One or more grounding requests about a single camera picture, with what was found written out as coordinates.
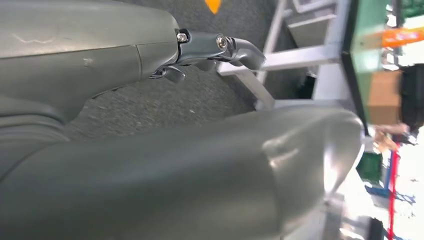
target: gray plastic panel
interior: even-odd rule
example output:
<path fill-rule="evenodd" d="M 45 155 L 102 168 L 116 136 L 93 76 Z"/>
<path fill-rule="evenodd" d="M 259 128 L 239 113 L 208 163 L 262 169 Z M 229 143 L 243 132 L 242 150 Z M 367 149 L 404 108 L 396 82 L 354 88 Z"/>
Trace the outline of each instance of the gray plastic panel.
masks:
<path fill-rule="evenodd" d="M 0 59 L 175 43 L 174 17 L 108 0 L 0 1 Z"/>
<path fill-rule="evenodd" d="M 68 122 L 90 97 L 140 81 L 141 64 L 137 47 L 123 46 L 3 58 L 0 73 L 0 97 L 7 98 L 0 115 L 32 113 Z"/>
<path fill-rule="evenodd" d="M 362 131 L 346 110 L 295 106 L 58 143 L 1 182 L 0 239 L 277 237 L 335 192 L 361 154 Z"/>

